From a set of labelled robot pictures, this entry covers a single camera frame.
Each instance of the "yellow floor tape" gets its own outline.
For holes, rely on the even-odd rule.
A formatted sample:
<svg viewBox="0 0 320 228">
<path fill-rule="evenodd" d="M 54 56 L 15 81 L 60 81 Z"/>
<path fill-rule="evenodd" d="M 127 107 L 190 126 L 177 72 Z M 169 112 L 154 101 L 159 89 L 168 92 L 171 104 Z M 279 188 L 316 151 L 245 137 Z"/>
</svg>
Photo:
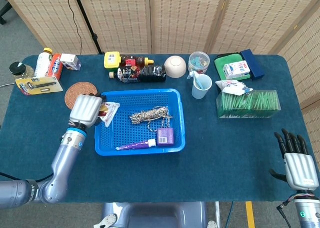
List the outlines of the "yellow floor tape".
<svg viewBox="0 0 320 228">
<path fill-rule="evenodd" d="M 246 208 L 246 217 L 248 219 L 248 228 L 255 228 L 255 219 L 254 219 L 254 211 L 252 209 L 252 202 L 246 201 L 245 208 Z"/>
</svg>

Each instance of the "blue tablecloth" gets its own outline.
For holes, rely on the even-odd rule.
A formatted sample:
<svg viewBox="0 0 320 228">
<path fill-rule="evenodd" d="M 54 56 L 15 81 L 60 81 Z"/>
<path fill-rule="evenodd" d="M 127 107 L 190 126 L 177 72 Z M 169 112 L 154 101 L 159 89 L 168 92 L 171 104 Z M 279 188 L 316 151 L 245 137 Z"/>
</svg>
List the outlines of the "blue tablecloth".
<svg viewBox="0 0 320 228">
<path fill-rule="evenodd" d="M 163 64 L 170 55 L 148 55 Z M 188 63 L 188 55 L 181 55 Z M 211 61 L 207 74 L 219 79 Z M 63 92 L 25 96 L 13 89 L 0 131 L 0 171 L 21 179 L 50 174 L 51 162 L 64 134 L 70 110 L 66 90 L 88 81 L 100 92 L 125 89 L 175 88 L 180 91 L 186 146 L 179 153 L 102 157 L 95 152 L 94 131 L 87 139 L 69 178 L 67 202 L 285 200 L 289 186 L 271 177 L 269 168 L 285 172 L 273 133 L 281 128 L 301 134 L 311 145 L 290 72 L 284 58 L 258 55 L 265 76 L 244 81 L 254 89 L 276 89 L 282 110 L 269 119 L 218 119 L 213 84 L 205 98 L 191 96 L 187 74 L 164 83 L 124 84 L 110 80 L 103 55 L 82 55 L 81 71 L 64 69 Z M 36 66 L 37 56 L 24 63 Z"/>
</svg>

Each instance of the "green toothpicks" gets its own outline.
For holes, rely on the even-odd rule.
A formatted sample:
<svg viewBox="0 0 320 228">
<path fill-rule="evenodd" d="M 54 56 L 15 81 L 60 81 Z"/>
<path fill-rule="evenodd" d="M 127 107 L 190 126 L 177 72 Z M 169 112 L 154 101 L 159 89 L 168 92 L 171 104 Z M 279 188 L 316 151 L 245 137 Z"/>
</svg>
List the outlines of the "green toothpicks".
<svg viewBox="0 0 320 228">
<path fill-rule="evenodd" d="M 281 110 L 276 90 L 253 90 L 241 96 L 221 92 L 216 105 L 220 118 L 269 118 Z"/>
</svg>

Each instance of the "black lid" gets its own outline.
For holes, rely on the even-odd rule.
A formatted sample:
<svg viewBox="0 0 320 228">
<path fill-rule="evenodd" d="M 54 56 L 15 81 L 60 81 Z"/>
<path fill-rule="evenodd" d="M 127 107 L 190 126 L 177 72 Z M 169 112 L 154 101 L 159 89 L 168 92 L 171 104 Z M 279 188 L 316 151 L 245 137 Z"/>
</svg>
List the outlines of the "black lid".
<svg viewBox="0 0 320 228">
<path fill-rule="evenodd" d="M 21 75 L 26 71 L 26 67 L 21 62 L 14 62 L 10 65 L 9 70 L 13 75 Z"/>
</svg>

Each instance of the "plastic bag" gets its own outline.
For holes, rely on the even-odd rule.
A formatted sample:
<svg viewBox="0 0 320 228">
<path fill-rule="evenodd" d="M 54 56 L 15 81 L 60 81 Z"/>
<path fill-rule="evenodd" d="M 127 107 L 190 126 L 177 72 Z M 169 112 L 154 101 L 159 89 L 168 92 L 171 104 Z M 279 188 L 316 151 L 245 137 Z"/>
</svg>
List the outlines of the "plastic bag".
<svg viewBox="0 0 320 228">
<path fill-rule="evenodd" d="M 237 80 L 220 80 L 215 82 L 222 92 L 227 94 L 242 95 L 252 91 L 252 88 L 248 88 L 243 82 Z"/>
<path fill-rule="evenodd" d="M 120 104 L 114 102 L 105 102 L 101 104 L 98 117 L 104 122 L 106 127 L 111 124 L 119 107 Z"/>
</svg>

